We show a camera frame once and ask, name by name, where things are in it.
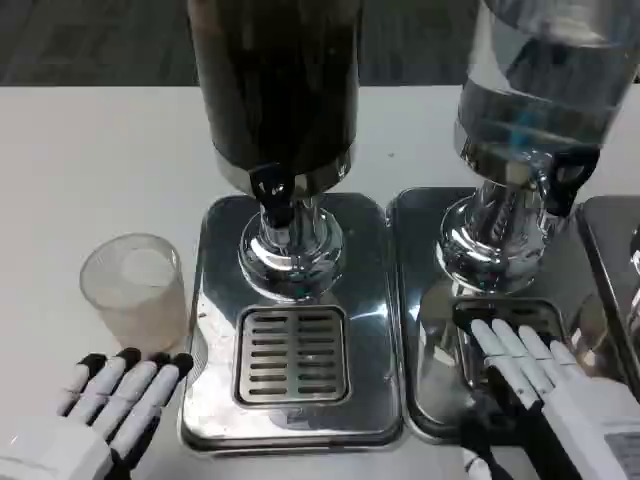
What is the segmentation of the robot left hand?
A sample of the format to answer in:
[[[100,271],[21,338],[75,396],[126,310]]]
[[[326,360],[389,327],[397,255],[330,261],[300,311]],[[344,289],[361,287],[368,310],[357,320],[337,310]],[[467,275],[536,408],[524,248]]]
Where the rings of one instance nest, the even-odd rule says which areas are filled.
[[[88,354],[74,365],[54,415],[2,431],[2,478],[130,478],[193,366],[188,353]]]

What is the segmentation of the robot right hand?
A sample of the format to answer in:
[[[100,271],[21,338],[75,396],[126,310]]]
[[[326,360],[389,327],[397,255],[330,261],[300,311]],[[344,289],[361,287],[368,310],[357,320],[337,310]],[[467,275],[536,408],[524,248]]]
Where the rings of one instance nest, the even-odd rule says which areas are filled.
[[[545,479],[636,479],[639,402],[623,383],[590,377],[558,340],[528,325],[456,316],[483,353],[489,378],[517,400],[511,414]]]

